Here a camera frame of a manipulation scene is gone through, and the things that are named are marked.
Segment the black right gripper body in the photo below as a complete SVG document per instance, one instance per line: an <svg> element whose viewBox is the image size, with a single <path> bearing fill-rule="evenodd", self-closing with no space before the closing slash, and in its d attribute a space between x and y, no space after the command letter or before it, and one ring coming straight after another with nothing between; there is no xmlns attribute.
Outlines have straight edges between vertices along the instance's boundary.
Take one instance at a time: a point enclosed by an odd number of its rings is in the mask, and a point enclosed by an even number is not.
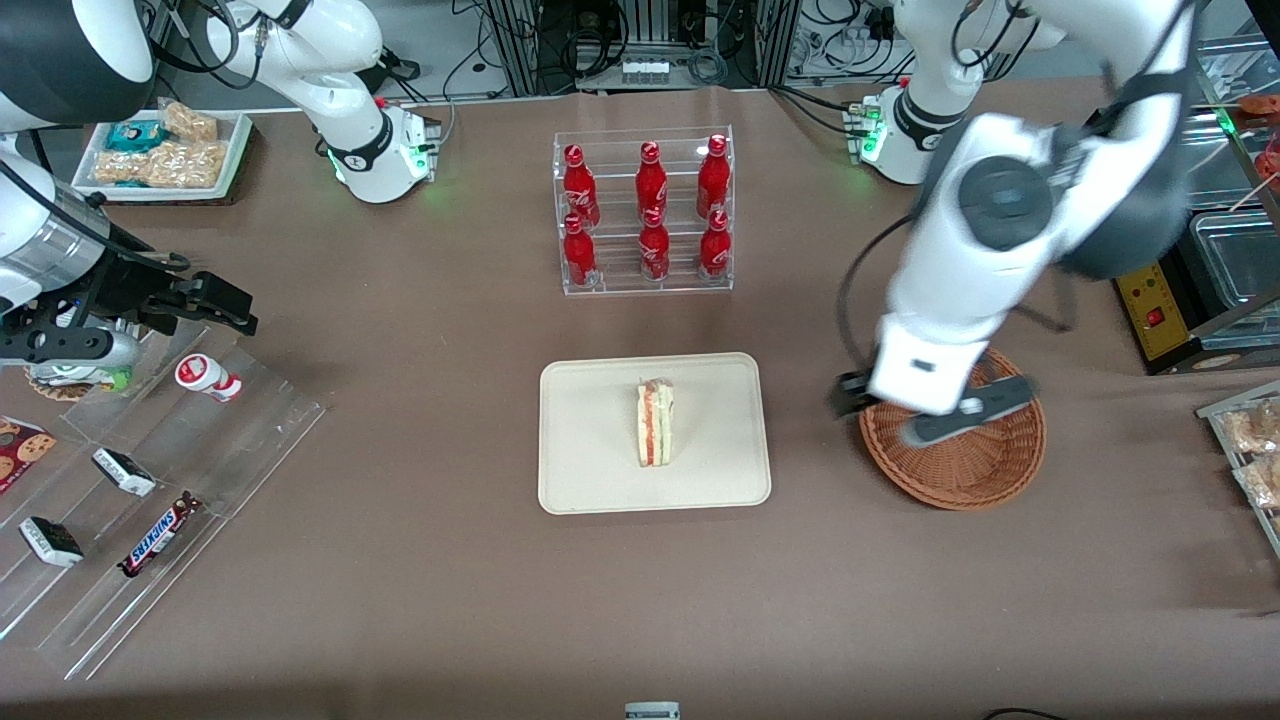
<svg viewBox="0 0 1280 720"><path fill-rule="evenodd" d="M189 278L108 250L61 291L61 331L69 337L173 334L179 320L206 319L206 275Z"/></svg>

